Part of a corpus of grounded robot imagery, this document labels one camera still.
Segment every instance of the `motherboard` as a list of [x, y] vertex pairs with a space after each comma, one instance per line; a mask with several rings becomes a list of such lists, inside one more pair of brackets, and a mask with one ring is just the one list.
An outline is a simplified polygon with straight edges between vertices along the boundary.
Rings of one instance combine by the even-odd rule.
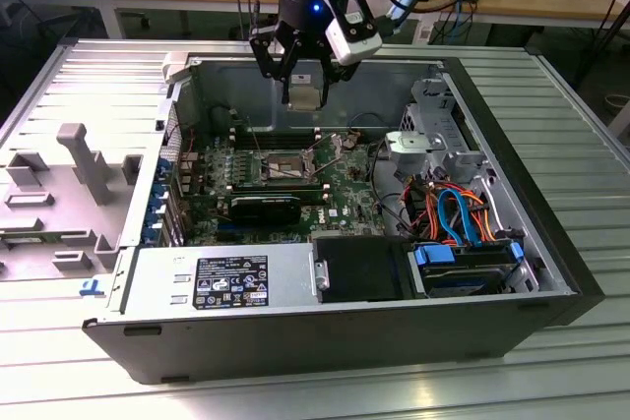
[[233, 134], [191, 146], [178, 176], [187, 245], [384, 234], [368, 179], [369, 149], [348, 131]]

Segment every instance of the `green circuit board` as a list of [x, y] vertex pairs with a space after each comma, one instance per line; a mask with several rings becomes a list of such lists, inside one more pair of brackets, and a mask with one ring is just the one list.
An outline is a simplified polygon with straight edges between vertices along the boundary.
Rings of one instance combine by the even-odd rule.
[[[228, 139], [216, 138], [202, 150], [184, 155], [180, 173], [185, 182], [182, 199], [191, 216], [188, 244], [304, 243], [317, 236], [384, 234], [382, 212], [366, 179], [368, 145], [340, 152], [345, 137], [339, 134], [312, 150], [305, 165], [317, 172], [304, 179], [293, 176], [300, 172], [296, 163], [304, 150], [238, 150]], [[236, 197], [247, 197], [248, 189], [319, 202], [301, 206], [296, 224], [239, 227], [230, 221], [229, 205]]]

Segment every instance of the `blue latch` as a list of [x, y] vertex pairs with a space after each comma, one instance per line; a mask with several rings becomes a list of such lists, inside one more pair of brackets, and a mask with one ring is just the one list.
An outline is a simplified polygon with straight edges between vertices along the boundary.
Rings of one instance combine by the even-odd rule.
[[424, 265], [444, 265], [455, 262], [455, 255], [450, 246], [446, 245], [424, 245], [419, 246], [413, 252], [418, 266]]
[[158, 240], [158, 232], [153, 228], [143, 228], [140, 236], [145, 242], [147, 241], [152, 242], [152, 241]]
[[169, 172], [172, 168], [170, 161], [168, 159], [164, 159], [163, 157], [157, 160], [157, 173], [163, 174], [164, 172]]
[[166, 186], [164, 184], [154, 183], [151, 186], [151, 194], [154, 197], [162, 197], [165, 192], [166, 192]]
[[85, 280], [83, 285], [82, 285], [82, 289], [79, 291], [79, 295], [81, 296], [86, 296], [86, 295], [94, 295], [94, 296], [99, 296], [99, 295], [105, 295], [105, 292], [100, 290], [100, 287], [98, 287], [98, 285], [100, 284], [100, 281], [98, 279], [88, 279]]
[[514, 258], [519, 263], [525, 259], [525, 253], [523, 253], [523, 248], [521, 248], [521, 245], [519, 245], [516, 241], [513, 241], [512, 243], [510, 243], [510, 250], [512, 250], [512, 254], [514, 255]]
[[450, 246], [446, 245], [426, 245], [424, 247], [426, 257], [429, 263], [433, 265], [442, 265], [445, 263], [454, 263], [455, 255]]
[[145, 213], [145, 226], [151, 226], [155, 223], [158, 223], [160, 217], [157, 213], [154, 213], [153, 209], [147, 209], [147, 213]]
[[415, 255], [415, 262], [418, 266], [424, 266], [427, 263], [426, 254], [424, 253], [424, 247], [418, 246], [413, 252]]

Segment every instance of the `power supply label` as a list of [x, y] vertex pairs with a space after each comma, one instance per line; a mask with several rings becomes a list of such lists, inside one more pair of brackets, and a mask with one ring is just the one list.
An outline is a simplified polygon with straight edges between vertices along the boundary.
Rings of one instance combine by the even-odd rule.
[[269, 305], [266, 256], [236, 256], [197, 260], [197, 310], [265, 307]]

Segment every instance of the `aluminum extrusion table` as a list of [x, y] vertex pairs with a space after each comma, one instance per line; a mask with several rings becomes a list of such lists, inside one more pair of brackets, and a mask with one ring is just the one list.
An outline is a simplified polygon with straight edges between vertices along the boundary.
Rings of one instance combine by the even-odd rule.
[[[142, 153], [139, 136], [150, 130], [166, 95], [160, 71], [166, 53], [229, 54], [245, 47], [106, 40], [60, 46], [2, 128], [0, 164], [7, 164], [11, 150], [24, 147], [54, 153], [54, 122], [66, 115], [115, 120], [115, 141], [107, 127], [94, 132], [97, 143], [110, 143], [103, 151], [113, 157]], [[626, 149], [541, 57], [520, 48], [389, 46], [387, 51], [400, 47], [424, 57], [460, 58], [606, 293], [604, 302], [570, 327], [536, 333], [503, 359], [143, 386], [81, 332], [89, 305], [104, 300], [82, 299], [82, 279], [1, 282], [0, 416], [626, 418]], [[6, 179], [0, 175], [0, 182]]]

